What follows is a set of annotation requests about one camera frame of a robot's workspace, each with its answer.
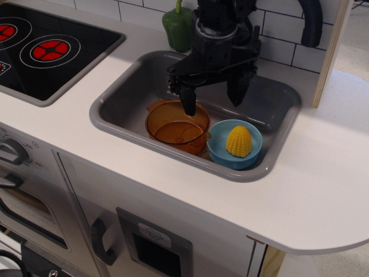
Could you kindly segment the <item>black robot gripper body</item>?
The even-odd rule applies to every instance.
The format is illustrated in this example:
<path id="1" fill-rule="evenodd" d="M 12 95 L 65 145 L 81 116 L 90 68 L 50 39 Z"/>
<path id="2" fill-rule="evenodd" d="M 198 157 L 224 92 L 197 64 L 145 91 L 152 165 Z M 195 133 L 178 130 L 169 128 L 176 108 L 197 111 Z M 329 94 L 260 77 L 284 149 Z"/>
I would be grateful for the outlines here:
<path id="1" fill-rule="evenodd" d="M 231 76 L 256 74 L 258 35 L 240 23 L 227 30 L 209 28 L 200 21 L 193 25 L 193 48 L 183 60 L 167 69 L 168 90 L 180 94 L 181 87 L 203 87 L 227 83 Z"/>

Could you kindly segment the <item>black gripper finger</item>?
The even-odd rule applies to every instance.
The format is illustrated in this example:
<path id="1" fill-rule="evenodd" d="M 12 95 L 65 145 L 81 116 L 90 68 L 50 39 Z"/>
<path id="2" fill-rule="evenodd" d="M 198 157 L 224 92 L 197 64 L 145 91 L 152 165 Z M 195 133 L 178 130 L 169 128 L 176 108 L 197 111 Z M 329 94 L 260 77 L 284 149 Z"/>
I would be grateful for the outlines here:
<path id="1" fill-rule="evenodd" d="M 184 111 L 189 116 L 195 115 L 196 94 L 193 87 L 181 87 L 179 94 Z"/>
<path id="2" fill-rule="evenodd" d="M 227 95 L 234 107 L 242 103 L 251 79 L 251 74 L 241 74 L 239 76 L 231 76 L 227 80 Z"/>

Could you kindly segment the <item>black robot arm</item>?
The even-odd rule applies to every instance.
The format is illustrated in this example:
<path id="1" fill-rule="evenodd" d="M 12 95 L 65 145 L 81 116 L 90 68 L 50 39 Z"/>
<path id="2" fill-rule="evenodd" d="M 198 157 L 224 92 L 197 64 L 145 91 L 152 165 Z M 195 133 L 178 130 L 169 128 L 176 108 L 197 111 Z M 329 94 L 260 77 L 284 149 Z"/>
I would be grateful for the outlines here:
<path id="1" fill-rule="evenodd" d="M 206 85 L 225 82 L 231 103 L 242 103 L 261 50 L 260 27 L 248 19 L 256 8 L 255 1 L 198 1 L 191 52 L 167 68 L 168 89 L 187 115 L 195 114 L 195 89 Z"/>

